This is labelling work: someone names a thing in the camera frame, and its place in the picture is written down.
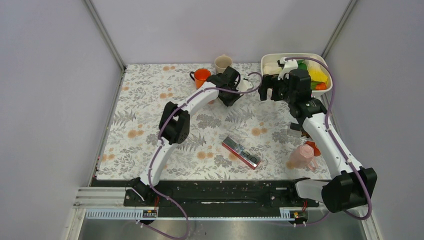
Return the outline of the cream patterned mug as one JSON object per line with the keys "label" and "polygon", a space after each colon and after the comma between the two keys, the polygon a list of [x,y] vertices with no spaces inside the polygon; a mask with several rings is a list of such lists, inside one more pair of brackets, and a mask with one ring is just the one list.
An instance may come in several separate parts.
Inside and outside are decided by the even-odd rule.
{"label": "cream patterned mug", "polygon": [[226,68],[231,67],[232,64],[233,64],[233,60],[231,57],[225,54],[218,56],[214,60],[215,73],[216,74],[223,73],[226,70]]}

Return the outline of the orange mug black handle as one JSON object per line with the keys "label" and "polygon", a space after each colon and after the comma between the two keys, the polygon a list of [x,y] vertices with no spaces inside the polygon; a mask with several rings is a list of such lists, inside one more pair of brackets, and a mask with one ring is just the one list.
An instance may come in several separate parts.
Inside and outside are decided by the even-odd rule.
{"label": "orange mug black handle", "polygon": [[199,89],[211,76],[211,72],[206,68],[199,68],[196,71],[191,71],[189,76],[194,81],[195,87]]}

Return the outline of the small orange cup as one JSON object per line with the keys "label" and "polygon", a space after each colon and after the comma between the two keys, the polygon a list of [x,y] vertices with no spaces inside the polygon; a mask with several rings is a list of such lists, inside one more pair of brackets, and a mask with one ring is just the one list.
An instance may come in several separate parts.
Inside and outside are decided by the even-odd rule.
{"label": "small orange cup", "polygon": [[311,148],[313,148],[313,152],[314,152],[314,156],[315,157],[319,157],[321,156],[321,151],[319,150],[319,148],[317,147],[316,143],[313,141],[306,141],[305,142],[306,145],[310,146]]}

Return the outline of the translucent pink pitcher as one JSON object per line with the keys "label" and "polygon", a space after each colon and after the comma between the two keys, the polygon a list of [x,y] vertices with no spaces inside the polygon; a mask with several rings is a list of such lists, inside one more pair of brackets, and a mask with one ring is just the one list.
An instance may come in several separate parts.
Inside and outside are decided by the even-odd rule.
{"label": "translucent pink pitcher", "polygon": [[289,169],[304,169],[309,168],[311,171],[316,171],[318,164],[315,160],[314,149],[307,144],[298,146],[289,156],[289,161],[286,163]]}

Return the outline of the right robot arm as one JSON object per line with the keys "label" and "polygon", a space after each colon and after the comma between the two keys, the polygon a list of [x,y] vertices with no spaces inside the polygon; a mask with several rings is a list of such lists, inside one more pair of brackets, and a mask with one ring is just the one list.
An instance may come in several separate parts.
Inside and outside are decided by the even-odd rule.
{"label": "right robot arm", "polygon": [[312,96],[311,78],[306,70],[293,69],[283,74],[265,74],[258,93],[261,101],[267,100],[272,90],[272,101],[285,101],[289,112],[297,120],[326,161],[331,180],[329,182],[297,179],[295,187],[287,191],[287,201],[293,206],[306,199],[324,203],[331,213],[345,212],[358,220],[366,220],[372,213],[371,197],[377,182],[373,168],[365,168],[350,153],[329,123],[329,110]]}

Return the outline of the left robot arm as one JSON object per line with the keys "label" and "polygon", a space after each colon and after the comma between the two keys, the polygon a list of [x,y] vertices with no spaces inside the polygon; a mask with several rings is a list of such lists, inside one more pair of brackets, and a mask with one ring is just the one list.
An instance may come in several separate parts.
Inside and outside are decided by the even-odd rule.
{"label": "left robot arm", "polygon": [[174,149],[182,144],[190,132],[191,116],[209,102],[224,98],[226,103],[233,103],[241,97],[237,87],[241,84],[241,75],[232,67],[227,67],[223,73],[211,75],[194,93],[180,103],[168,102],[159,121],[157,148],[150,163],[134,183],[131,191],[144,206],[152,204],[155,192],[152,187],[160,181],[165,163]]}

